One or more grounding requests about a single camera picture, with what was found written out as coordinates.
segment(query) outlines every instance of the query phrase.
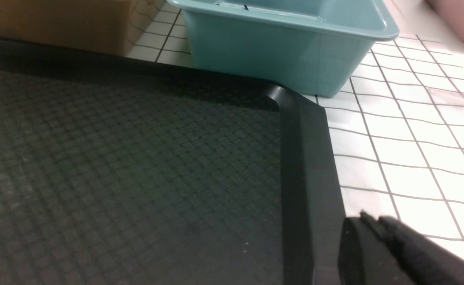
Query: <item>plastic bin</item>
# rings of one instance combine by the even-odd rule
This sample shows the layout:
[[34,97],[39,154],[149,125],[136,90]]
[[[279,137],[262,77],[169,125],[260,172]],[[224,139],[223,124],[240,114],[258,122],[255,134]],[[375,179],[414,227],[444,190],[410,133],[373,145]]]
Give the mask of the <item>plastic bin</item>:
[[382,0],[167,0],[183,9],[196,67],[333,96],[399,29]]

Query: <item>grout line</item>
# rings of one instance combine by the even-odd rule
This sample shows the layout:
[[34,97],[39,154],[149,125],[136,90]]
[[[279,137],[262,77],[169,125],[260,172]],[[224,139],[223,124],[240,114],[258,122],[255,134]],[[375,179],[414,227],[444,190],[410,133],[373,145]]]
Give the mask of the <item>grout line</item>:
[[[325,107],[325,108],[327,108],[327,109],[335,109],[335,110],[345,110],[345,111],[349,111],[349,112],[358,112],[358,113],[361,112],[361,111],[357,111],[357,110],[352,110],[352,109],[347,109],[347,108],[339,108],[339,107]],[[384,117],[384,118],[398,118],[398,119],[402,118],[402,117],[396,117],[396,116],[373,114],[371,112],[362,112],[362,113],[372,115],[372,116],[377,116],[377,117]],[[407,118],[407,119],[408,120],[413,120],[413,121],[424,122],[424,123],[428,123],[428,124],[433,124],[433,125],[437,125],[437,126],[449,125],[449,126],[454,126],[454,127],[464,127],[464,125],[440,124],[440,123],[434,123],[434,122],[430,122],[430,121],[426,121],[426,120],[422,120],[422,119],[415,119],[415,118]]]
[[[348,93],[348,94],[353,94],[352,92],[349,91],[340,91],[343,93]],[[364,93],[357,93],[357,95],[360,96],[374,96],[374,97],[381,97],[381,98],[388,98],[388,99],[393,99],[392,97],[389,96],[384,96],[384,95],[378,95],[378,94],[364,94]],[[452,105],[452,104],[431,104],[431,103],[426,103],[426,102],[417,102],[417,101],[410,101],[406,99],[396,99],[397,101],[402,101],[402,102],[408,102],[408,103],[415,103],[415,104],[423,104],[423,105],[436,105],[436,106],[453,106],[453,107],[464,107],[464,105]]]
[[450,241],[463,241],[464,239],[460,238],[451,238],[451,237],[443,237],[443,236],[437,236],[437,235],[430,235],[430,234],[423,234],[426,238],[437,238],[437,239],[444,239],[444,240],[450,240]]
[[[146,48],[150,48],[150,49],[162,50],[159,47],[151,47],[151,46],[147,46],[147,45],[138,45],[138,44],[135,44],[135,45],[138,46],[138,47],[146,47]],[[191,53],[189,53],[187,51],[175,51],[175,50],[167,50],[167,49],[163,49],[163,51],[171,51],[171,52],[179,52],[179,53],[191,54]]]
[[170,27],[169,34],[165,37],[165,41],[164,41],[164,43],[162,45],[162,48],[161,48],[160,52],[158,52],[158,56],[154,60],[155,63],[158,62],[158,59],[160,58],[160,55],[162,54],[162,51],[164,50],[165,44],[167,43],[167,39],[169,38],[169,36],[170,36],[170,34],[172,32],[172,29],[174,29],[174,25],[176,24],[176,21],[177,21],[177,18],[179,17],[179,14],[181,14],[181,10],[179,10],[179,13],[177,13],[176,18],[174,19],[174,23],[172,23],[172,26]]
[[[355,87],[354,87],[354,84],[352,82],[352,78],[349,78],[348,80],[350,81],[352,91],[355,94]],[[380,157],[379,157],[379,155],[377,153],[377,148],[375,147],[375,143],[373,142],[373,138],[371,137],[371,133],[369,132],[369,127],[367,126],[366,117],[364,116],[364,113],[362,112],[362,107],[361,107],[361,105],[359,103],[359,98],[357,97],[357,94],[355,94],[355,100],[357,101],[357,105],[359,106],[359,110],[361,111],[362,120],[364,121],[364,127],[366,128],[367,136],[369,137],[369,142],[371,143],[371,147],[373,148],[373,152],[375,153],[375,157],[377,158],[377,163],[378,163],[378,166],[380,168],[380,172],[382,173],[382,177],[384,178],[384,182],[385,182],[385,186],[387,188],[387,191],[389,192],[391,202],[392,202],[392,206],[394,207],[394,211],[396,213],[396,217],[397,217],[398,220],[401,220],[401,216],[399,215],[399,210],[397,209],[396,203],[394,201],[394,197],[392,196],[392,192],[391,192],[391,189],[390,189],[390,186],[389,186],[389,182],[387,181],[387,178],[385,176],[384,168],[382,167],[382,164],[379,162]]]
[[387,194],[387,195],[393,195],[393,196],[397,196],[397,197],[415,199],[415,200],[436,201],[436,202],[448,201],[448,202],[457,203],[457,204],[463,204],[464,205],[464,202],[457,201],[457,200],[445,200],[445,199],[440,199],[440,198],[415,197],[415,196],[397,194],[397,193],[390,194],[389,192],[383,191],[383,190],[369,189],[369,188],[362,188],[362,187],[355,187],[355,186],[346,186],[346,185],[341,185],[341,188],[360,190],[360,191],[367,191],[367,192],[376,192],[376,193],[382,193],[382,194]]
[[157,34],[158,36],[169,36],[171,38],[181,38],[183,40],[187,40],[188,38],[182,38],[180,36],[171,36],[170,34],[169,35],[166,35],[166,34],[158,34],[156,32],[152,32],[152,31],[144,31],[146,34]]
[[438,171],[443,171],[446,173],[451,173],[455,175],[462,175],[464,176],[464,173],[456,173],[454,171],[442,169],[442,168],[436,168],[436,167],[431,167],[431,166],[413,166],[413,165],[403,165],[403,164],[398,164],[398,163],[392,163],[392,162],[385,162],[385,161],[377,161],[371,158],[366,158],[362,156],[356,156],[356,155],[348,155],[348,154],[334,154],[334,156],[337,157],[350,157],[350,158],[357,158],[357,159],[362,159],[362,160],[367,160],[371,162],[379,162],[381,164],[387,164],[387,165],[392,165],[392,166],[402,166],[402,167],[408,167],[408,168],[419,168],[419,169],[432,169],[432,170],[438,170]]
[[[396,43],[396,47],[397,47],[397,49],[399,50],[399,52],[402,53],[402,51],[401,51],[401,49],[399,48],[399,46],[397,45],[397,43]],[[404,60],[406,61],[406,63],[407,63],[408,66],[410,67],[411,71],[413,72],[413,68],[411,67],[409,61],[408,61],[406,58],[404,58]],[[417,76],[415,76],[415,77],[416,77],[417,80],[420,82],[420,84],[422,84],[422,81],[420,81],[420,79],[419,79]],[[430,94],[430,93],[428,92],[428,90],[427,90],[427,87],[425,87],[425,90],[426,90],[426,92],[428,93],[428,96],[430,97],[431,102],[434,103],[433,98],[431,97],[431,94]],[[399,105],[399,102],[396,101],[396,103],[398,104],[399,109],[401,110],[401,105]],[[441,117],[442,121],[446,124],[446,121],[445,121],[445,119],[443,118],[443,116],[441,115],[441,113],[440,113],[440,111],[438,110],[438,108],[437,108],[436,106],[435,106],[435,108],[436,108],[436,110],[438,111],[438,113],[440,114],[440,117]],[[410,124],[408,124],[408,121],[407,121],[406,118],[405,118],[405,121],[406,121],[406,125],[408,125],[408,129],[410,130],[411,135],[413,136],[413,138],[415,138],[415,135],[414,135],[414,133],[413,133],[413,131],[412,131],[412,129],[411,129],[411,126],[410,126]],[[454,134],[453,134],[452,131],[451,131],[451,133],[452,133],[452,136],[454,137],[455,142],[456,142],[457,145],[460,147],[460,144],[459,144],[458,140],[455,138],[455,136],[454,136]],[[419,143],[418,141],[416,141],[416,139],[415,139],[415,143],[417,144],[418,150],[419,150],[420,153],[422,154],[422,157],[424,158],[424,161],[426,162],[427,166],[430,166],[430,165],[429,165],[429,161],[428,161],[426,155],[424,154],[424,152],[422,151],[422,148],[420,147],[420,143]],[[452,208],[451,208],[449,202],[448,202],[448,201],[446,200],[446,198],[445,198],[445,193],[444,193],[443,190],[441,189],[440,182],[438,182],[438,180],[436,179],[436,175],[434,174],[433,169],[429,168],[429,171],[431,172],[431,175],[433,176],[433,179],[434,179],[434,181],[436,182],[436,186],[438,186],[438,190],[440,191],[440,194],[441,194],[442,198],[445,200],[445,204],[447,205],[447,208],[449,209],[449,212],[450,212],[450,214],[451,214],[451,216],[452,216],[452,219],[453,219],[455,225],[457,226],[457,229],[458,229],[458,231],[459,231],[459,234],[460,234],[461,238],[464,239],[464,234],[462,233],[462,229],[460,228],[459,223],[457,222],[457,218],[455,218],[455,214],[453,213]]]
[[[388,44],[384,44],[382,42],[376,42],[375,44],[381,45],[381,46],[395,47],[395,45],[388,45]],[[403,48],[403,49],[409,49],[409,50],[415,50],[415,51],[427,51],[427,52],[434,52],[434,53],[439,53],[439,54],[452,55],[451,53],[440,52],[440,51],[430,51],[429,49],[420,50],[420,49],[415,49],[414,47],[403,47],[403,46],[399,46],[399,47]]]
[[[396,56],[396,55],[389,55],[389,54],[382,54],[382,53],[379,53],[379,52],[375,52],[375,54],[377,55],[382,55],[382,56],[389,56],[389,57],[395,57],[395,58],[404,58],[404,59],[409,59],[409,60],[415,60],[415,61],[420,61],[421,63],[436,63],[436,62],[433,62],[433,61],[426,61],[426,60],[421,60],[421,59],[414,59],[414,58],[407,58],[407,57],[404,57],[404,56]],[[447,65],[449,67],[461,67],[462,66],[459,66],[459,65],[448,65],[447,63],[439,63],[439,65]]]
[[448,91],[448,92],[458,92],[458,89],[448,90],[448,89],[442,89],[442,88],[436,88],[436,87],[427,87],[424,84],[422,84],[420,79],[418,80],[420,82],[420,85],[419,85],[419,84],[412,84],[412,83],[399,83],[399,82],[394,82],[394,81],[387,81],[386,79],[384,81],[384,80],[380,80],[380,79],[374,79],[374,78],[369,78],[369,77],[364,77],[364,76],[357,76],[357,75],[352,75],[350,77],[361,78],[361,79],[372,80],[372,81],[383,82],[383,83],[385,83],[385,82],[386,83],[394,83],[394,84],[397,84],[397,85],[404,85],[404,86],[422,86],[422,87],[426,87],[426,88],[438,89],[438,90],[443,90],[443,91]]
[[[391,67],[385,67],[385,66],[379,66],[381,68],[385,68],[387,70],[397,70],[397,71],[404,71],[404,72],[409,72],[411,73],[411,71],[409,70],[402,70],[402,69],[399,69],[399,68],[391,68]],[[430,76],[437,76],[437,77],[442,77],[442,78],[448,78],[448,79],[457,79],[457,80],[463,80],[463,78],[455,78],[455,77],[449,77],[449,76],[443,76],[443,75],[437,75],[437,74],[429,74],[429,73],[424,73],[424,72],[413,72],[415,74],[422,74],[422,75],[430,75]]]
[[[355,78],[362,78],[362,79],[367,79],[367,80],[373,80],[373,81],[377,81],[377,82],[386,82],[386,83],[394,83],[394,84],[397,84],[397,85],[404,85],[404,86],[422,86],[422,87],[426,87],[424,86],[424,84],[421,83],[421,85],[418,85],[418,84],[412,84],[412,83],[399,83],[399,82],[394,82],[394,81],[387,81],[385,79],[384,80],[380,80],[380,79],[374,79],[374,78],[368,78],[368,77],[364,77],[364,76],[357,76],[357,75],[352,75],[350,77],[355,77]],[[456,92],[456,90],[458,89],[455,89],[455,90],[448,90],[448,89],[442,89],[442,88],[435,88],[435,87],[427,87],[427,88],[431,88],[431,89],[438,89],[438,90],[444,90],[444,91],[448,91],[448,92]]]
[[366,65],[367,67],[379,67],[378,65],[368,65],[367,63],[359,63],[359,65]]
[[[416,38],[407,38],[405,36],[398,36],[398,38],[405,38],[407,40],[417,40]],[[425,42],[430,42],[430,43],[437,43],[437,44],[442,44],[441,42],[437,42],[436,40],[424,40]]]
[[[340,130],[340,131],[346,131],[346,132],[351,132],[351,133],[355,133],[357,135],[364,135],[364,136],[367,136],[366,134],[364,133],[361,133],[361,132],[356,132],[356,131],[351,131],[351,130],[346,130],[346,129],[341,129],[341,128],[335,128],[335,127],[329,127],[330,129],[333,129],[333,130]],[[379,138],[379,139],[391,139],[392,141],[408,141],[410,143],[414,143],[415,141],[412,140],[412,139],[396,139],[396,138],[393,138],[393,137],[382,137],[380,135],[370,135],[371,137],[376,137],[376,138]],[[431,141],[418,141],[419,143],[423,143],[423,144],[433,144],[435,146],[441,146],[442,148],[451,148],[453,150],[460,150],[460,149],[463,149],[464,148],[459,148],[457,146],[444,146],[443,144],[436,144],[434,142],[431,142]]]

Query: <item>cardboard box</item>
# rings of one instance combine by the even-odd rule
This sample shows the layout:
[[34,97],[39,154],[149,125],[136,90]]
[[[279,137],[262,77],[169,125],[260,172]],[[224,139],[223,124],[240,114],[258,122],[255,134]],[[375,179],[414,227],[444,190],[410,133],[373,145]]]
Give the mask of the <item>cardboard box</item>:
[[126,55],[165,0],[0,0],[0,38]]

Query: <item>white tiled countertop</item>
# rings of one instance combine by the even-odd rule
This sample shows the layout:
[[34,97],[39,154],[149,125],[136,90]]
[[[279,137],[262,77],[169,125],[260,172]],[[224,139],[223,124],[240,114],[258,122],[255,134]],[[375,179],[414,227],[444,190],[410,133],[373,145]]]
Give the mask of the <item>white tiled countertop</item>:
[[[165,4],[129,57],[192,66]],[[347,215],[391,215],[464,259],[464,68],[439,40],[378,43],[326,109]]]

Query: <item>black plastic tray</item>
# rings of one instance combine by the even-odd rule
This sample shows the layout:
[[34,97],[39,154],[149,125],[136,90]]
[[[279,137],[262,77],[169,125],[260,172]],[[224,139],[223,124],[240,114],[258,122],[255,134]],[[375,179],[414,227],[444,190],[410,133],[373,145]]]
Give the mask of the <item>black plastic tray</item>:
[[0,40],[0,284],[338,284],[343,218],[293,91]]

